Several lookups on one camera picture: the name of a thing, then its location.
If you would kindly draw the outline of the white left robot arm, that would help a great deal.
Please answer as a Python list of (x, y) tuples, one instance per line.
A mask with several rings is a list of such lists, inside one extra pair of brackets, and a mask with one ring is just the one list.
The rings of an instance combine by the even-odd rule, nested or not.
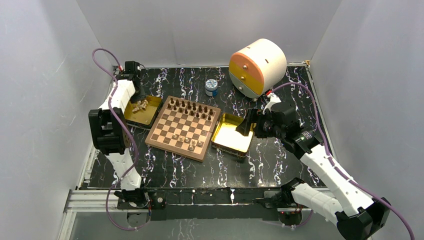
[(107, 99), (88, 113), (94, 147), (112, 164), (120, 180), (120, 188), (133, 191), (129, 200), (137, 208), (147, 206), (150, 198), (146, 191), (139, 189), (141, 176), (131, 158), (130, 143), (133, 138), (124, 113), (131, 98), (140, 94), (141, 69), (139, 62), (126, 61)]

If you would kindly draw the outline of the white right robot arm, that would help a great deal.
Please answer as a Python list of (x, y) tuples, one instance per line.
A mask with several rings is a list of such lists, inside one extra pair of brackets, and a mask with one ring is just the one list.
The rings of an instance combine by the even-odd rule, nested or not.
[(304, 128), (291, 106), (278, 103), (279, 111), (250, 108), (236, 131), (247, 136), (250, 131), (258, 139), (276, 138), (284, 148), (307, 165), (327, 186), (328, 196), (295, 177), (280, 187), (273, 196), (257, 203), (269, 207), (282, 203), (312, 209), (332, 222), (346, 240), (366, 240), (380, 230), (388, 219), (389, 202), (377, 199), (355, 186), (355, 181), (335, 161), (329, 160), (323, 139), (310, 128)]

